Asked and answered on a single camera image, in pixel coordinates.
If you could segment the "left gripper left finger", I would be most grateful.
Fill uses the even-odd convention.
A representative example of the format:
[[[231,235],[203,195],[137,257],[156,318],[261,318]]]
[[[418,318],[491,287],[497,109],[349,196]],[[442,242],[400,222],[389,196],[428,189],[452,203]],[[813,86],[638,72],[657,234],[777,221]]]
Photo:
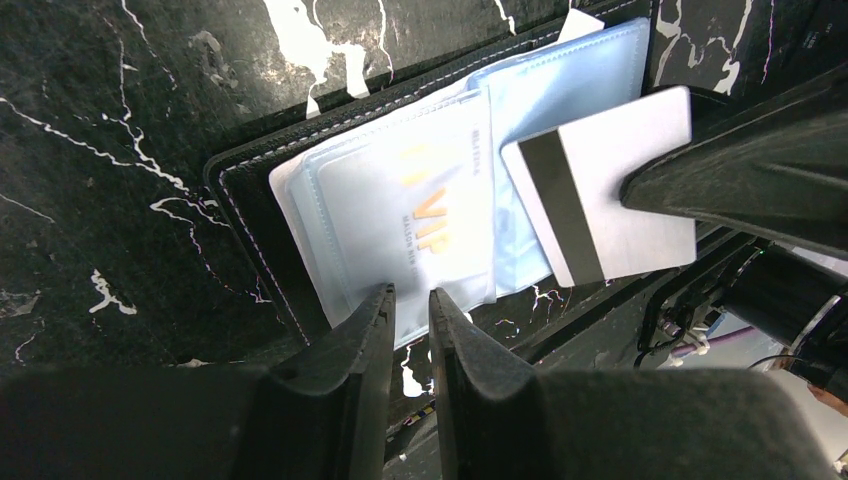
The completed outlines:
[[[396,293],[279,365],[33,370],[1,386],[5,479],[377,479]]]

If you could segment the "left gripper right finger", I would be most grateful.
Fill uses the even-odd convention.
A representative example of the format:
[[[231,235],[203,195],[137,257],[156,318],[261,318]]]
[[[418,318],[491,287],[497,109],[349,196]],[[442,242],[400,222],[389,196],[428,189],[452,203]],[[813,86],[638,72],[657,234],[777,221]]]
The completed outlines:
[[[429,296],[446,479],[832,479],[792,399],[741,369],[536,367]]]

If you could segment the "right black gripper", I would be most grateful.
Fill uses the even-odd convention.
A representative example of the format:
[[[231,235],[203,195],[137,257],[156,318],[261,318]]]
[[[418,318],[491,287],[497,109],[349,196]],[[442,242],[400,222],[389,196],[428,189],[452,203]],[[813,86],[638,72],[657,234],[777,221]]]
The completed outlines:
[[[628,175],[620,199],[846,259],[847,65],[712,111],[691,143]],[[815,391],[846,402],[846,274],[734,234],[652,294],[635,363],[723,314],[779,343],[774,361]]]

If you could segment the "white magnetic stripe card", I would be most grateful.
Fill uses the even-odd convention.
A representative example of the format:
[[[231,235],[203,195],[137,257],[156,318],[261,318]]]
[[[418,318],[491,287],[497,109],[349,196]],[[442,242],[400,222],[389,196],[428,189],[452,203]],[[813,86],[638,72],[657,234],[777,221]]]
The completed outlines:
[[[691,93],[674,86],[502,147],[560,286],[695,261],[694,220],[628,209],[621,200],[630,174],[691,140]]]

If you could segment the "white VIP card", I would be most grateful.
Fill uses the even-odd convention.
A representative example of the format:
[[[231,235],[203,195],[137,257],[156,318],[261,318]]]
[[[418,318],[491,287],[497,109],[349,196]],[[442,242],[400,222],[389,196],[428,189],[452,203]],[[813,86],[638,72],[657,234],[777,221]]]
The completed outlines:
[[[490,150],[489,102],[471,91],[310,163],[345,300],[382,283],[412,308],[436,288],[465,307],[493,299]]]

